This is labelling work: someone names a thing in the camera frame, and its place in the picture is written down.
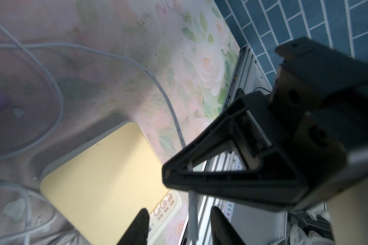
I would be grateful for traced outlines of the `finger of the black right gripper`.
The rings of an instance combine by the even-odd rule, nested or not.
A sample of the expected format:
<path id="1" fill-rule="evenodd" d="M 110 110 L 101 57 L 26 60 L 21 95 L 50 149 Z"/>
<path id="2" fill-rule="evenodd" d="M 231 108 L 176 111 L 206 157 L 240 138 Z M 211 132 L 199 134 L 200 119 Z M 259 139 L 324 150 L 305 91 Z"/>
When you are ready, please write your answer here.
<path id="1" fill-rule="evenodd" d="M 309 183 L 290 156 L 289 135 L 259 91 L 237 98 L 193 142 L 162 167 L 162 182 L 171 189 L 195 191 L 267 211 L 290 211 L 305 197 Z M 189 165 L 236 148 L 256 144 L 255 170 L 194 172 Z"/>

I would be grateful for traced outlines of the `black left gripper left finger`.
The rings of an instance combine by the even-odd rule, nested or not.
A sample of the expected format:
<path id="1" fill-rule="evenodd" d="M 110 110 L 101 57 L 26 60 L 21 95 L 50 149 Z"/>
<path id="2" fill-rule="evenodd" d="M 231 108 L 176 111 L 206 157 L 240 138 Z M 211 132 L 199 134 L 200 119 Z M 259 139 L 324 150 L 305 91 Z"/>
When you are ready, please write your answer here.
<path id="1" fill-rule="evenodd" d="M 117 245 L 147 245 L 149 221 L 148 210 L 141 209 Z"/>

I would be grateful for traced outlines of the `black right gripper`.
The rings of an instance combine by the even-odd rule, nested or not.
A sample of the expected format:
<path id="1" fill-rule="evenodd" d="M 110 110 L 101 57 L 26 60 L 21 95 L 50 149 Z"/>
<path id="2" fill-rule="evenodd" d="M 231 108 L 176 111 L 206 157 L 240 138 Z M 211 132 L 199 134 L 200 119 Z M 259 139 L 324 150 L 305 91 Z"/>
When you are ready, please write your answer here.
<path id="1" fill-rule="evenodd" d="M 368 178 L 368 64 L 306 37 L 279 45 L 270 109 L 308 181 L 294 210 L 328 201 Z"/>

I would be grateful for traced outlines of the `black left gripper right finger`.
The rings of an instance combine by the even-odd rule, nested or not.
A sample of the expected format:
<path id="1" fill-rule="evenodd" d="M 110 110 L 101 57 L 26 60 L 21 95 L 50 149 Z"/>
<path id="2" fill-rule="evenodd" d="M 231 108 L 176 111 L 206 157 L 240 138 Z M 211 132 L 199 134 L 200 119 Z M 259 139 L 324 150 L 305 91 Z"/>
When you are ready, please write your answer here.
<path id="1" fill-rule="evenodd" d="M 210 213 L 213 245 L 245 245 L 219 207 L 214 206 Z"/>

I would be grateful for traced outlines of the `yellow electronic kitchen scale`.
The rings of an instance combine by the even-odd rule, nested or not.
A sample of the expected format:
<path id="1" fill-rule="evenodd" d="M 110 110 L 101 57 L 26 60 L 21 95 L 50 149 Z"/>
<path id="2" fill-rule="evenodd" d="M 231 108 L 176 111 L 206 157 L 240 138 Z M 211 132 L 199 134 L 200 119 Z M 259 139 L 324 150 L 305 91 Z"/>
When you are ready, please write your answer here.
<path id="1" fill-rule="evenodd" d="M 146 209 L 152 244 L 182 206 L 161 168 L 138 124 L 126 121 L 47 165 L 40 190 L 92 245 L 117 244 Z"/>

